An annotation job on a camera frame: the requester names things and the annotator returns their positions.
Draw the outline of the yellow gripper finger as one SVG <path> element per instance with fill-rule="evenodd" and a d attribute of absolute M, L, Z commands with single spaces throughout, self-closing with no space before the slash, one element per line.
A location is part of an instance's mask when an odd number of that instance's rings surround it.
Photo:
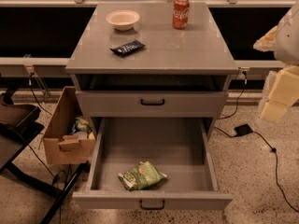
<path fill-rule="evenodd" d="M 266 102 L 261 113 L 261 119 L 276 123 L 283 118 L 287 111 L 288 108 L 286 106 Z"/>
<path fill-rule="evenodd" d="M 284 106 L 292 106 L 299 99 L 299 66 L 280 70 L 269 93 L 269 100 Z"/>

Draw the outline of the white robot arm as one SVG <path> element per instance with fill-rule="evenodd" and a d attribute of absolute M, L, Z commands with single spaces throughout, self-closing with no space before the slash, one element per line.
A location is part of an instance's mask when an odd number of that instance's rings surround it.
<path fill-rule="evenodd" d="M 280 20 L 275 41 L 275 58 L 287 66 L 277 73 L 260 115 L 271 123 L 279 122 L 299 99 L 299 3 Z"/>

